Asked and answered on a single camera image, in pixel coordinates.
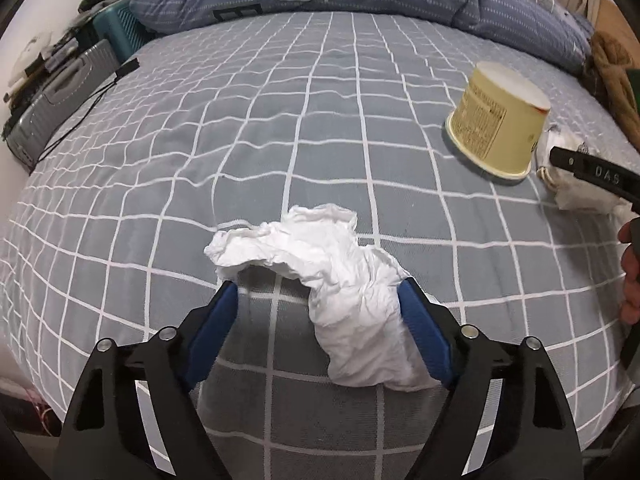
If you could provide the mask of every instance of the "blue gripper pad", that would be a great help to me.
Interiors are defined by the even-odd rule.
[[[209,375],[237,315],[238,286],[231,283],[189,346],[186,369],[181,376],[189,390]]]
[[[414,338],[429,374],[442,382],[444,387],[450,386],[456,378],[451,362],[452,349],[423,303],[423,301],[429,303],[429,300],[426,297],[421,298],[408,280],[398,285],[398,300],[400,300],[402,320]]]

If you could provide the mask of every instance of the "finger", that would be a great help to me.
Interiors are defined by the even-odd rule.
[[[638,277],[638,272],[640,272],[640,263],[638,263],[638,258],[636,258],[636,254],[634,253],[632,246],[627,247],[625,252],[622,253],[620,265],[622,266],[622,270],[626,272],[626,278],[628,280],[634,281]]]
[[[640,308],[636,308],[628,301],[624,301],[620,307],[620,319],[629,325],[635,325],[640,321]]]
[[[640,283],[635,280],[625,280],[622,286],[625,299],[634,307],[640,308]]]
[[[620,228],[620,231],[618,231],[618,240],[623,244],[631,243],[631,222],[627,222]]]

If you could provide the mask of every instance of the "yellow cup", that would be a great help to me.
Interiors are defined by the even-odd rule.
[[[521,180],[531,169],[531,153],[550,108],[542,90],[515,70],[481,61],[445,128],[458,149],[480,168]]]

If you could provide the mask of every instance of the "nutrition label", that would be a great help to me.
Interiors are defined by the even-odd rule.
[[[500,129],[506,108],[469,82],[453,117],[456,137],[471,153],[483,160]]]

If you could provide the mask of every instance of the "metal screw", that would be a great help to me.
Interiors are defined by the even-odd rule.
[[[532,337],[532,336],[527,337],[525,339],[525,343],[532,350],[540,350],[542,348],[542,343],[540,342],[540,339],[538,339],[537,337]]]
[[[106,352],[109,348],[111,348],[111,339],[100,339],[95,347],[97,348],[98,352]]]
[[[463,325],[460,328],[462,335],[468,339],[475,339],[480,335],[480,331],[473,325]]]
[[[176,329],[173,326],[165,326],[159,333],[158,337],[162,339],[162,341],[171,341],[177,334]]]

